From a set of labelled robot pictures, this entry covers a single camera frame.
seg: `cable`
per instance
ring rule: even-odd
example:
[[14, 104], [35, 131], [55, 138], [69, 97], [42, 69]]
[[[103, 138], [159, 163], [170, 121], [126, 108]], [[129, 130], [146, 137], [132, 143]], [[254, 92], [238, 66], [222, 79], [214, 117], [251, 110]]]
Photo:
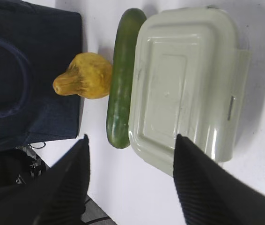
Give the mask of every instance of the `cable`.
[[94, 224], [94, 223], [97, 223], [97, 222], [100, 222], [100, 221], [104, 221], [104, 220], [108, 220], [108, 219], [110, 219], [110, 217], [102, 217], [102, 218], [91, 220], [89, 222], [85, 222], [85, 224], [86, 225]]
[[90, 200], [91, 200], [91, 198], [89, 198], [88, 200], [86, 200], [86, 201], [85, 201], [85, 204], [87, 204]]

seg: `floor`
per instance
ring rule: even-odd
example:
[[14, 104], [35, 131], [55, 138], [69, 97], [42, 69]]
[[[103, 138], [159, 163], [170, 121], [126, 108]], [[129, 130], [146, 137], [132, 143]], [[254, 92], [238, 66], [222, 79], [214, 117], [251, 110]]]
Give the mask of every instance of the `floor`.
[[[106, 217], [106, 213], [92, 200], [86, 203], [86, 212], [82, 215], [82, 221], [88, 222], [90, 220]], [[113, 220], [105, 220], [94, 223], [94, 225], [117, 225]]]

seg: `plastic container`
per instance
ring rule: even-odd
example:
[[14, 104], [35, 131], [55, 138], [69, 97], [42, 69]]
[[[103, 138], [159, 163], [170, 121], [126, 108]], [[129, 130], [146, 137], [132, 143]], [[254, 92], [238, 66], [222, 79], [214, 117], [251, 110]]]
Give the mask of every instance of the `plastic container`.
[[146, 162], [172, 176], [176, 135], [210, 158], [232, 158], [250, 52], [222, 10], [164, 11], [142, 25], [136, 46], [129, 138]]

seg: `green cucumber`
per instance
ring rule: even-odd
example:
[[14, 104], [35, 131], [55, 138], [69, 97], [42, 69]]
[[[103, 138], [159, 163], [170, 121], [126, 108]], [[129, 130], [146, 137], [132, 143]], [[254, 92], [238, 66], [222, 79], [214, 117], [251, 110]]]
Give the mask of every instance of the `green cucumber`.
[[128, 118], [133, 85], [133, 66], [139, 30], [146, 20], [142, 10], [131, 8], [121, 17], [114, 49], [114, 65], [106, 118], [106, 132], [112, 146], [129, 146]]

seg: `navy blue backpack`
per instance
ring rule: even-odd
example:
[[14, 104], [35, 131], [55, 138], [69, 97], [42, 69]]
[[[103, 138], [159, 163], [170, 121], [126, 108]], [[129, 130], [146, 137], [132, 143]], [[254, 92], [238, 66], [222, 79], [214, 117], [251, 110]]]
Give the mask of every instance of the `navy blue backpack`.
[[52, 82], [81, 42], [78, 13], [0, 0], [0, 151], [77, 136], [81, 99]]

